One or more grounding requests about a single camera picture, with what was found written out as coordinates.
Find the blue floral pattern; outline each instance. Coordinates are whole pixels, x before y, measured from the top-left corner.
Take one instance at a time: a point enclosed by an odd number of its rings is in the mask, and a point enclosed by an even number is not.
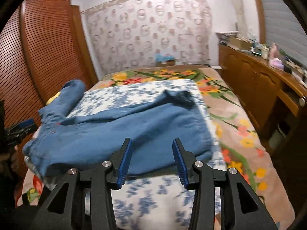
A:
[[[215,126],[207,112],[202,95],[193,80],[165,80],[108,87],[85,92],[82,100],[68,117],[95,114],[110,108],[151,102],[164,90],[189,91],[197,104],[214,140],[210,167],[226,170],[226,164],[215,134]],[[30,159],[28,167],[39,178]],[[51,178],[41,179],[49,188],[55,186]],[[188,229],[194,200],[194,191],[184,190],[178,175],[169,174],[149,178],[129,178],[122,189],[112,190],[117,227],[121,229],[152,229],[149,222],[159,224],[159,229]],[[215,213],[220,212],[220,190],[215,189]]]

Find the gray blind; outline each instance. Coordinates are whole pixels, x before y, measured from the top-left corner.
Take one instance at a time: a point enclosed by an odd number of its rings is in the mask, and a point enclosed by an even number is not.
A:
[[[262,0],[262,3],[267,44],[278,44],[307,67],[307,36],[294,14],[282,0]]]

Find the blue rubber grip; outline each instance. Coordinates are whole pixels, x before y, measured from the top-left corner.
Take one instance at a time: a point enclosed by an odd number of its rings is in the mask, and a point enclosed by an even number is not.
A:
[[[122,161],[119,165],[118,179],[117,179],[117,182],[116,182],[118,188],[122,188],[122,185],[125,184],[129,165],[130,165],[130,161],[131,161],[131,157],[132,157],[132,152],[133,152],[132,140],[130,139],[129,142],[128,142],[128,145],[126,147],[125,153],[122,157]]]
[[[34,124],[34,119],[33,118],[21,122],[19,126],[20,126],[20,128],[24,129],[24,128],[27,128],[27,127],[31,126],[32,124]]]
[[[180,182],[186,188],[186,186],[188,185],[188,170],[175,140],[173,141],[172,151],[177,166]]]

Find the triangular cutout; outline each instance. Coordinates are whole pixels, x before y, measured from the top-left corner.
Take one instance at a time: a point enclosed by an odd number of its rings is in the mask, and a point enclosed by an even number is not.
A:
[[[65,208],[65,202],[66,202],[66,196],[68,191],[69,183],[63,184],[63,186],[60,188],[56,196],[51,201],[50,205],[48,206],[48,211],[57,213],[57,214],[63,214],[64,208]]]
[[[244,185],[241,182],[238,182],[237,188],[239,192],[242,213],[247,214],[250,212],[256,212],[258,210],[258,206]]]

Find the blue garment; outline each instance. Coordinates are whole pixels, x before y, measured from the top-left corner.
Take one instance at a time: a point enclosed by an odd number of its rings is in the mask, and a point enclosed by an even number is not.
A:
[[[174,138],[180,138],[198,159],[212,157],[211,134],[189,92],[166,90],[154,102],[66,118],[84,89],[82,81],[69,81],[59,97],[39,110],[39,135],[24,146],[23,153],[42,176],[59,175],[72,167],[93,168],[108,160],[126,137],[133,141],[128,174],[174,164]]]

